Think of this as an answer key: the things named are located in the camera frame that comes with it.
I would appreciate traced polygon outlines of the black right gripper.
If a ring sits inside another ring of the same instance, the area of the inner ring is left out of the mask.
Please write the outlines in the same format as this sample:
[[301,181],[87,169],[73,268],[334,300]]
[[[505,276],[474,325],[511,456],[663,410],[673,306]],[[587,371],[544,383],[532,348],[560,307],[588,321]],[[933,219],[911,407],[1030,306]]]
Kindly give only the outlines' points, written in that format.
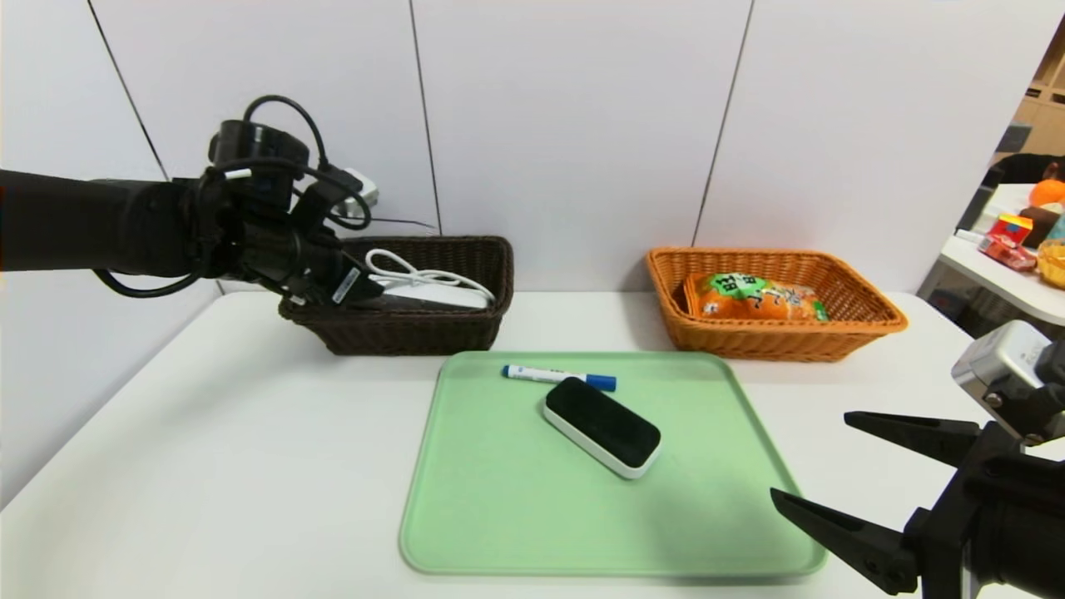
[[950,418],[845,412],[845,424],[956,468],[905,535],[892,528],[770,489],[775,509],[887,595],[974,598],[1004,585],[1064,596],[1063,462],[1028,455],[1002,426]]

